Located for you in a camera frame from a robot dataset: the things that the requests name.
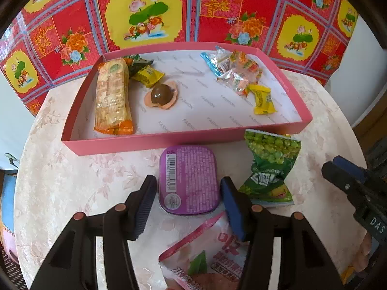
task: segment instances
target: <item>round table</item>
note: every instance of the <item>round table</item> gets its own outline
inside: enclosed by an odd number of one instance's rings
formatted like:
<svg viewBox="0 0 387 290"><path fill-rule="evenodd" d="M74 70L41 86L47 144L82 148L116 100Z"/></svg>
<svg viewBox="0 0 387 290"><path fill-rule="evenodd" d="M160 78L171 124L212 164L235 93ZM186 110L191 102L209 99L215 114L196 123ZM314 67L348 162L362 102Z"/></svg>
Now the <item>round table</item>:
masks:
<svg viewBox="0 0 387 290"><path fill-rule="evenodd" d="M307 104L313 121L295 135L302 141L302 148L286 179L295 205L271 211L287 216L294 211L304 213L342 271L358 250L365 230L353 219L355 209L345 194L322 178L321 167L336 155L365 167L363 153L340 108L323 87L309 76L283 72ZM49 91L21 158L14 226L17 254L28 287L75 212L104 213L139 189L146 175L159 175L162 149L79 157L62 144L65 119L82 81ZM217 159L219 180L229 175L235 184L242 184L250 175L253 157L244 141L209 148ZM154 202L144 233L136 242L129 242L140 288L164 290L158 256L218 212L219 209L197 217L173 216ZM276 251L273 272L278 270L278 259ZM99 288L103 290L106 283L101 238L97 238L96 260Z"/></svg>

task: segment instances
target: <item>purple container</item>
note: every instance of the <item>purple container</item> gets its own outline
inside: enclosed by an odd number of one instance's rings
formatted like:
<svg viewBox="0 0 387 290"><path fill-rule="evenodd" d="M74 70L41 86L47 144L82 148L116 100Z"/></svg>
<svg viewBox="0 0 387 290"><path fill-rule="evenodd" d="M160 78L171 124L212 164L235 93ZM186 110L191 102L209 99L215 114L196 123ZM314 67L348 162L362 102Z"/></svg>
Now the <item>purple container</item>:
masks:
<svg viewBox="0 0 387 290"><path fill-rule="evenodd" d="M159 202L175 215L197 215L220 202L216 160L207 147L172 146L160 156Z"/></svg>

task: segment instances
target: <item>metal screw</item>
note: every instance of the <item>metal screw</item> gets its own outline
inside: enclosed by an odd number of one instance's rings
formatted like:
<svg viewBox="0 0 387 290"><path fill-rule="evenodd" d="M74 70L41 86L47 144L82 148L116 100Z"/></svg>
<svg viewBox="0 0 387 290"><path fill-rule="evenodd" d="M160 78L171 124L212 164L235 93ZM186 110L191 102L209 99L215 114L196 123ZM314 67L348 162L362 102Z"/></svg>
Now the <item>metal screw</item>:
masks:
<svg viewBox="0 0 387 290"><path fill-rule="evenodd" d="M126 208L126 206L125 206L125 204L117 204L115 207L114 207L114 209L116 210L116 211L123 211L123 210L125 210L125 208Z"/></svg>
<svg viewBox="0 0 387 290"><path fill-rule="evenodd" d="M83 212L79 211L79 212L77 212L77 213L73 216L73 218L74 218L75 220L81 220L84 216L85 216L85 214L84 214Z"/></svg>
<svg viewBox="0 0 387 290"><path fill-rule="evenodd" d="M296 211L294 214L293 214L293 217L296 218L297 220L303 220L304 219L304 215L301 214L300 212Z"/></svg>
<svg viewBox="0 0 387 290"><path fill-rule="evenodd" d="M251 206L251 210L256 213L260 213L262 210L264 210L264 208L261 205L253 205Z"/></svg>

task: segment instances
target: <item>yellow wrapper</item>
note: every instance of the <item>yellow wrapper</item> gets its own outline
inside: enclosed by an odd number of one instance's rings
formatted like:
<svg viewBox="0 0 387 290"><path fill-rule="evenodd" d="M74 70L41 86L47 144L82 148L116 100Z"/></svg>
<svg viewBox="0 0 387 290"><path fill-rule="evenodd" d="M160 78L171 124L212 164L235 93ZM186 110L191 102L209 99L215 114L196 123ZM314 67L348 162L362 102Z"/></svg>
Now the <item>yellow wrapper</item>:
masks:
<svg viewBox="0 0 387 290"><path fill-rule="evenodd" d="M255 95L255 114L267 114L276 112L273 101L271 100L270 88L261 85L249 85L248 90L253 92Z"/></svg>
<svg viewBox="0 0 387 290"><path fill-rule="evenodd" d="M165 73L159 72L153 67L146 66L139 70L132 78L136 81L143 83L147 88L151 88L156 84Z"/></svg>

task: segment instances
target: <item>round white sticker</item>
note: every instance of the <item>round white sticker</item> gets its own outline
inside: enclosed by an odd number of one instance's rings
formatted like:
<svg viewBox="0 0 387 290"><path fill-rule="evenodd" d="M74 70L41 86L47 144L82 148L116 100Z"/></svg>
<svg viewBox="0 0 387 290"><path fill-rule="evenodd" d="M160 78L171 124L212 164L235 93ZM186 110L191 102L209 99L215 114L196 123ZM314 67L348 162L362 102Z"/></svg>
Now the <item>round white sticker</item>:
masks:
<svg viewBox="0 0 387 290"><path fill-rule="evenodd" d="M181 198L175 193L169 193L164 199L164 205L170 210L178 209L181 205Z"/></svg>

